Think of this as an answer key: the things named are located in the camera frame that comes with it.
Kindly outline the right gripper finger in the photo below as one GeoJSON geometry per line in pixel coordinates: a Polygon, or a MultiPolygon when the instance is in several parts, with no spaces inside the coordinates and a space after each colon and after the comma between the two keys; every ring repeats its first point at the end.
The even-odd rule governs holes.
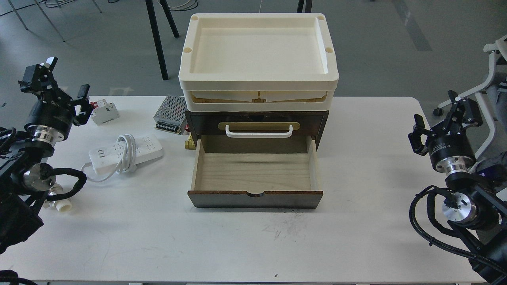
{"type": "Polygon", "coordinates": [[[425,156],[427,154],[427,146],[422,143],[422,135],[429,135],[430,131],[425,129],[424,119],[419,114],[414,114],[415,124],[413,131],[408,134],[408,139],[414,153],[425,156]]]}
{"type": "Polygon", "coordinates": [[[438,123],[438,133],[465,133],[469,127],[483,124],[478,103],[472,99],[457,100],[457,93],[448,91],[451,100],[451,110],[446,118],[438,123]]]}

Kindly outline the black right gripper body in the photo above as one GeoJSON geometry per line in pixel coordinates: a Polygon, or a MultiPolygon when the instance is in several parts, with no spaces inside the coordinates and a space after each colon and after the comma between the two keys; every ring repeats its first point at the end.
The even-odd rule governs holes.
{"type": "Polygon", "coordinates": [[[432,134],[426,139],[427,151],[430,155],[432,167],[438,169],[438,164],[447,158],[464,157],[465,166],[470,168],[476,162],[466,131],[452,124],[449,130],[444,130],[444,124],[437,124],[431,128],[432,134]]]}

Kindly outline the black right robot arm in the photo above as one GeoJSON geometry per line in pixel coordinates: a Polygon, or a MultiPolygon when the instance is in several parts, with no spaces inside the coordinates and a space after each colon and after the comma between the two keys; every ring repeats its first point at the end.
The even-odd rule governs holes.
{"type": "Polygon", "coordinates": [[[506,202],[496,196],[497,173],[482,176],[470,173],[476,157],[466,129],[483,121],[478,103],[458,99],[448,92],[451,109],[446,118],[426,129],[423,117],[415,114],[413,131],[408,139],[414,153],[429,154],[434,170],[446,175],[446,187],[430,185],[418,193],[410,204],[409,220],[413,229],[429,245],[469,260],[472,270],[491,285],[506,284],[506,202]],[[424,231],[416,219],[416,206],[426,198],[429,222],[440,233],[459,238],[466,250],[453,247],[424,231]]]}

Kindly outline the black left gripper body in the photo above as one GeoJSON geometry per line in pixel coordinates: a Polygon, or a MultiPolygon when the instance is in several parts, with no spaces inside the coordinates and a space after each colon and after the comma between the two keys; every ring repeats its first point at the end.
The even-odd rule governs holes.
{"type": "Polygon", "coordinates": [[[41,92],[24,126],[33,140],[64,141],[71,126],[82,124],[82,113],[76,113],[75,106],[82,100],[74,101],[72,97],[58,89],[41,92]]]}

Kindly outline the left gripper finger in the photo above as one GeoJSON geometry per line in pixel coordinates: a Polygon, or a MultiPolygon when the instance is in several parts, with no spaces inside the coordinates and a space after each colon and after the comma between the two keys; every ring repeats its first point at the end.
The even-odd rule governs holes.
{"type": "Polygon", "coordinates": [[[20,91],[39,94],[49,89],[57,90],[58,85],[53,76],[57,60],[57,57],[49,57],[45,63],[28,66],[25,69],[23,79],[18,81],[20,91]]]}
{"type": "Polygon", "coordinates": [[[75,116],[73,120],[73,124],[76,126],[85,125],[87,124],[92,110],[93,106],[91,105],[89,101],[88,92],[90,90],[90,85],[82,85],[80,87],[80,90],[78,92],[77,100],[73,101],[73,105],[77,106],[79,105],[80,111],[78,112],[78,115],[75,116]]]}

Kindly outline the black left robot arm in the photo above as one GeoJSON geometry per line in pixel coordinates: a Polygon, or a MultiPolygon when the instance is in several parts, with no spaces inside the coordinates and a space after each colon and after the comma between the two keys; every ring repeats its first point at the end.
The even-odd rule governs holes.
{"type": "Polygon", "coordinates": [[[43,160],[54,154],[58,141],[68,138],[72,125],[87,123],[93,110],[82,85],[77,99],[59,88],[53,70],[57,57],[28,66],[20,90],[37,97],[24,131],[1,128],[0,250],[26,241],[43,226],[39,217],[46,201],[76,195],[87,181],[85,173],[53,168],[43,160]]]}

